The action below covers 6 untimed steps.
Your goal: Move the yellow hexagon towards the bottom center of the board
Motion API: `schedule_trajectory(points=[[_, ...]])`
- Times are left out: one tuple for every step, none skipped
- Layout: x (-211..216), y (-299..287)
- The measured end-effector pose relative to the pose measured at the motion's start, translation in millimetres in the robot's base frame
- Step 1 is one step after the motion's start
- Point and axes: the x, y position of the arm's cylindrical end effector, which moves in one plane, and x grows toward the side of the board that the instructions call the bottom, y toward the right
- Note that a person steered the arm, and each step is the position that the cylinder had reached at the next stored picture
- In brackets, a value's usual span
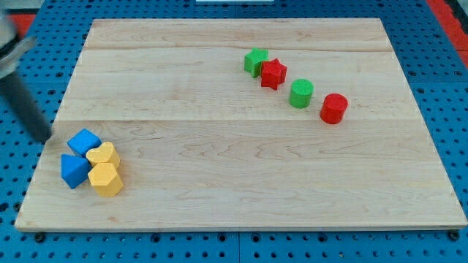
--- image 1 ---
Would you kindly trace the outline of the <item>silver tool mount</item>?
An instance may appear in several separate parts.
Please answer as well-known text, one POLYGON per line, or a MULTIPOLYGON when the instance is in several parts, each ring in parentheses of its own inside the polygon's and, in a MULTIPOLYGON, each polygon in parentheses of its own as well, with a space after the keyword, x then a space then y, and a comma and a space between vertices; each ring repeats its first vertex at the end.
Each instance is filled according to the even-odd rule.
POLYGON ((19 30, 6 12, 1 10, 1 78, 12 74, 20 58, 37 43, 36 37, 21 38, 19 30))

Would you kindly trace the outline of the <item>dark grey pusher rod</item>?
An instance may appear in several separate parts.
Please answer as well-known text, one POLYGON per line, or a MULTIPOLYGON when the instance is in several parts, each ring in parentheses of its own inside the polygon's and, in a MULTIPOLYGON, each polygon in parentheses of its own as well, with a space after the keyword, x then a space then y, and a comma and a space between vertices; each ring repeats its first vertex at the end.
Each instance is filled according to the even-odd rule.
POLYGON ((34 98, 20 76, 13 72, 1 79, 1 95, 7 100, 30 136, 38 142, 46 142, 52 129, 41 113, 34 98))

